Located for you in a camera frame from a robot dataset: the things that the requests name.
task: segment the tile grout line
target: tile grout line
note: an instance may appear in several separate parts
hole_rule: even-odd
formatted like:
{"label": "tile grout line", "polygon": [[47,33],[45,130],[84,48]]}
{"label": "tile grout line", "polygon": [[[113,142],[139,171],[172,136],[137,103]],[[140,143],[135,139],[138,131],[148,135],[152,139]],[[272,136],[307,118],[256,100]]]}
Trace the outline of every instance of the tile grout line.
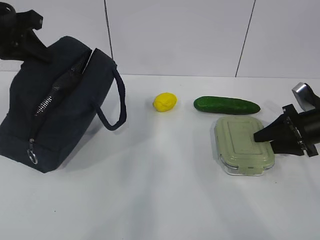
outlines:
{"label": "tile grout line", "polygon": [[104,3],[104,13],[105,13],[106,28],[108,30],[108,36],[109,36],[109,45],[110,45],[111,58],[114,59],[114,52],[112,50],[112,44],[111,44],[110,26],[109,26],[108,9],[107,9],[106,0],[103,0],[103,3]]}
{"label": "tile grout line", "polygon": [[246,29],[246,33],[245,33],[245,37],[244,37],[244,41],[243,41],[243,45],[242,45],[242,50],[241,50],[241,54],[240,54],[240,58],[239,58],[239,62],[238,62],[238,66],[237,66],[236,72],[235,72],[235,77],[238,76],[238,71],[239,71],[239,67],[240,67],[240,62],[241,62],[242,55],[243,55],[243,53],[244,53],[244,49],[245,49],[245,45],[246,45],[246,40],[247,40],[247,36],[248,36],[250,24],[251,24],[252,15],[254,14],[254,10],[255,10],[255,5],[256,5],[256,0],[254,0],[254,2],[253,2],[253,6],[252,6],[252,10],[251,10],[251,15],[250,15],[248,27],[247,27],[247,29]]}

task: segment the zipper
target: zipper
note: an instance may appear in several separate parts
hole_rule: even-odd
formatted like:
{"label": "zipper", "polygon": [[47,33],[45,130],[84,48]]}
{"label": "zipper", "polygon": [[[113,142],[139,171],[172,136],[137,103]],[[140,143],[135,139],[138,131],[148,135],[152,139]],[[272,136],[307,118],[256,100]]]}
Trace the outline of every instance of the zipper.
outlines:
{"label": "zipper", "polygon": [[27,154],[32,163],[38,164],[38,158],[34,151],[34,143],[37,135],[46,121],[48,114],[61,104],[61,102],[72,93],[82,79],[82,71],[88,62],[88,56],[85,55],[67,72],[61,75],[52,85],[48,95],[37,106],[29,134],[29,147]]}

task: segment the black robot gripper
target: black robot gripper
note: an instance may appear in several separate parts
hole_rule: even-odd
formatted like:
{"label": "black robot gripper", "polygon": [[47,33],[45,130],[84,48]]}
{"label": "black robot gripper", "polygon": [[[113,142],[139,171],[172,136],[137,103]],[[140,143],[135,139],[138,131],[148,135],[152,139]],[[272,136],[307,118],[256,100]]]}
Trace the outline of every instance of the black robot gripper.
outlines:
{"label": "black robot gripper", "polygon": [[5,2],[0,2],[0,59],[24,61],[34,57],[50,63],[52,54],[33,30],[42,28],[43,17],[34,10],[16,13]]}
{"label": "black robot gripper", "polygon": [[309,157],[318,155],[315,144],[320,143],[320,98],[306,83],[292,89],[304,112],[298,113],[290,104],[284,106],[273,123],[254,134],[256,142],[270,142],[275,154]]}

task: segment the navy blue bag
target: navy blue bag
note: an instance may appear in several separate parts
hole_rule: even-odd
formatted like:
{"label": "navy blue bag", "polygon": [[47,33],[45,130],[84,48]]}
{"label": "navy blue bag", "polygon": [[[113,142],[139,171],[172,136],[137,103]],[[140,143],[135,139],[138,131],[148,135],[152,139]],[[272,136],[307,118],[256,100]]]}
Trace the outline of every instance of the navy blue bag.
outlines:
{"label": "navy blue bag", "polygon": [[[111,131],[127,119],[125,85],[110,57],[68,36],[48,50],[51,63],[30,57],[21,65],[0,125],[0,154],[43,173],[61,165],[96,114]],[[121,109],[110,125],[100,107],[114,79]]]}

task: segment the metal zipper teeth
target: metal zipper teeth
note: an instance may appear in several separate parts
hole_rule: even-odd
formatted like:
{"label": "metal zipper teeth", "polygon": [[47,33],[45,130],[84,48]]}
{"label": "metal zipper teeth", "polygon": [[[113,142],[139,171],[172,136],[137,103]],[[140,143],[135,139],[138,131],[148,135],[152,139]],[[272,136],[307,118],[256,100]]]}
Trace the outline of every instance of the metal zipper teeth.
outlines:
{"label": "metal zipper teeth", "polygon": [[52,97],[48,96],[46,97],[41,104],[38,106],[36,112],[35,112],[35,116],[39,116],[40,114],[42,114],[43,112],[45,112],[45,110],[47,109],[47,107],[49,106],[49,104],[52,101]]}

